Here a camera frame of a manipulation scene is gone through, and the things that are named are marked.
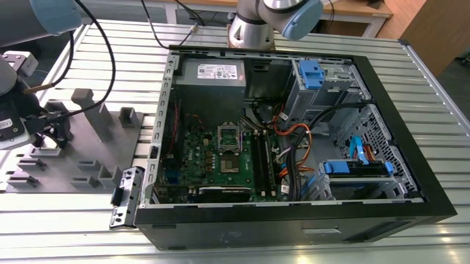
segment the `motherboard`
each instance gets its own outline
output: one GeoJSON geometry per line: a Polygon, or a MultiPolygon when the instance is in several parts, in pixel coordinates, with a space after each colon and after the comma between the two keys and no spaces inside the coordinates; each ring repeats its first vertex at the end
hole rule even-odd
{"type": "Polygon", "coordinates": [[[282,200],[272,162],[276,140],[266,130],[240,131],[234,124],[187,131],[179,169],[164,168],[167,184],[158,187],[159,200],[176,204],[282,200]]]}

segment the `open computer tower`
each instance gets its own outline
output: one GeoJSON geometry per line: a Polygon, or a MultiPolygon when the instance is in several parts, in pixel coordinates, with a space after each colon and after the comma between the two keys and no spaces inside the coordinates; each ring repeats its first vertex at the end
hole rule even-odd
{"type": "Polygon", "coordinates": [[[375,241],[457,214],[369,59],[319,53],[172,47],[118,193],[111,228],[162,250],[375,241]]]}

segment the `slotted metal work surface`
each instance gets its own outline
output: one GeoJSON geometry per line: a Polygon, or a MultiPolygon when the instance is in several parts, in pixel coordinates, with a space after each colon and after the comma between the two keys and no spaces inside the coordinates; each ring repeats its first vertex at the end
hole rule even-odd
{"type": "MultiPolygon", "coordinates": [[[[146,113],[135,165],[144,167],[167,50],[156,46],[146,23],[102,21],[116,56],[116,84],[107,101],[146,113]]],[[[156,24],[159,38],[178,44],[190,26],[156,24]]],[[[70,101],[75,88],[92,88],[100,99],[111,77],[110,56],[95,26],[78,33],[72,69],[44,97],[70,101]]],[[[226,46],[226,28],[204,27],[188,45],[226,46]]],[[[438,224],[405,230],[375,243],[264,249],[159,252],[139,231],[108,231],[110,195],[1,194],[0,261],[48,263],[470,263],[470,138],[447,95],[414,52],[397,41],[310,35],[287,41],[276,35],[278,50],[367,56],[421,150],[429,160],[458,215],[438,224]]],[[[51,72],[58,73],[67,49],[51,72]]],[[[15,164],[9,155],[0,175],[15,164]]]]}

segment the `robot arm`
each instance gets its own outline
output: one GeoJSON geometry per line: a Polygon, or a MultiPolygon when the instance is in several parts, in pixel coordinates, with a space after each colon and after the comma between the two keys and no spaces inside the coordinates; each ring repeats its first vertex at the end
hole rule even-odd
{"type": "MultiPolygon", "coordinates": [[[[0,47],[58,36],[82,25],[74,0],[0,0],[0,7],[0,47]]],[[[48,115],[36,95],[23,93],[25,61],[17,63],[11,57],[21,56],[0,56],[0,150],[33,143],[37,131],[29,131],[25,119],[33,116],[40,121],[48,115]]]]}
{"type": "Polygon", "coordinates": [[[239,0],[230,44],[236,48],[270,49],[272,28],[289,40],[299,40],[315,27],[322,11],[321,0],[239,0]]]}

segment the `ram slot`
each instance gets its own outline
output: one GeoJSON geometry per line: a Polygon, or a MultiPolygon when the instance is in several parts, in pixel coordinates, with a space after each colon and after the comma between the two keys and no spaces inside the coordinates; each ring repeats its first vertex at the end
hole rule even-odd
{"type": "Polygon", "coordinates": [[[271,194],[271,180],[270,180],[270,165],[267,143],[263,135],[252,136],[252,160],[255,173],[255,188],[256,192],[263,195],[271,194]]]}
{"type": "Polygon", "coordinates": [[[274,177],[274,162],[272,162],[272,153],[271,153],[271,140],[270,140],[270,135],[264,135],[266,138],[266,159],[267,159],[267,166],[268,166],[268,190],[270,193],[266,195],[268,196],[276,196],[275,194],[275,189],[272,189],[272,186],[275,185],[275,177],[274,177]]]}
{"type": "Polygon", "coordinates": [[[251,160],[252,160],[252,172],[254,172],[254,178],[255,178],[255,191],[258,194],[260,194],[264,191],[264,185],[263,185],[263,177],[262,177],[262,158],[260,158],[260,153],[259,150],[260,148],[258,147],[258,142],[259,138],[256,135],[251,135],[251,160]]]}

